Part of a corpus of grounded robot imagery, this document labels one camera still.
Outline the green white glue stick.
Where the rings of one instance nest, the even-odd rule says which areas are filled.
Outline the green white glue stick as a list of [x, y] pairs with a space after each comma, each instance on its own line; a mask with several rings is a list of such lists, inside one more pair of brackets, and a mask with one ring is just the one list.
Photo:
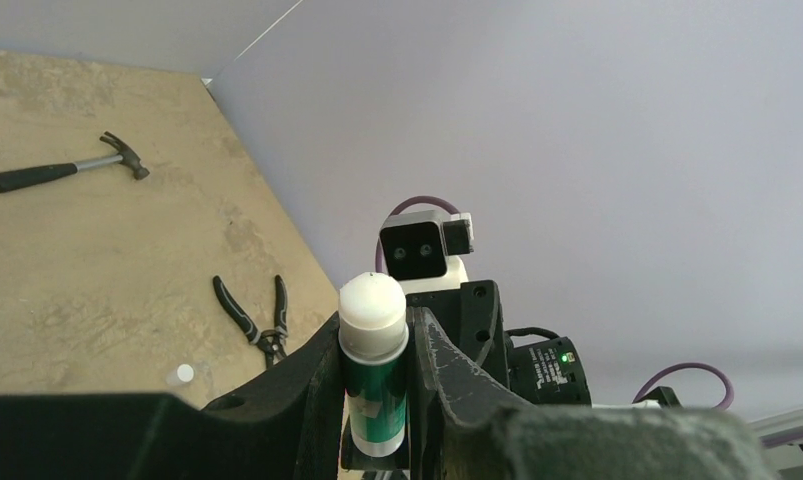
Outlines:
[[349, 425], [355, 447], [369, 457], [394, 454], [405, 438], [406, 310], [402, 286], [383, 273], [362, 273], [339, 291], [338, 342]]

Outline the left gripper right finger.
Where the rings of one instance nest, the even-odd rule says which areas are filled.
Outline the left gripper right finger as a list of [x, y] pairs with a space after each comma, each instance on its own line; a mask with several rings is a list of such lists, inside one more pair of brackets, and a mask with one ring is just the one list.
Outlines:
[[411, 322], [415, 479], [771, 479], [739, 419], [715, 410], [536, 406], [463, 354], [433, 313]]

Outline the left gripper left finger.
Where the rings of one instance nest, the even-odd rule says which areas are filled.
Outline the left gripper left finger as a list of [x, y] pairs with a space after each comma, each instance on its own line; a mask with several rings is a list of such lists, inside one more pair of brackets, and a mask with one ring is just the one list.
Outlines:
[[333, 479], [338, 328], [202, 409], [169, 393], [0, 395], [0, 479]]

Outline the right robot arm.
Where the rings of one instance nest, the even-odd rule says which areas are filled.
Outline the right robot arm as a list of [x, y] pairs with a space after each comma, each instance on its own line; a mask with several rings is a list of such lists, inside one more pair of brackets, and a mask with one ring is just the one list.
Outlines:
[[577, 348], [541, 327], [507, 329], [497, 284], [465, 282], [455, 289], [412, 292], [408, 304], [426, 307], [449, 340], [493, 379], [535, 405], [590, 405]]

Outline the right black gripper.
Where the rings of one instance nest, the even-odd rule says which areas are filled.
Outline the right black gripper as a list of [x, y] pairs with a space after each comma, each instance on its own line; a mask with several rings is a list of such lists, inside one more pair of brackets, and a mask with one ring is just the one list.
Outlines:
[[502, 304], [494, 281], [470, 281], [459, 289], [410, 293], [406, 298], [409, 306], [429, 308], [462, 353], [509, 387]]

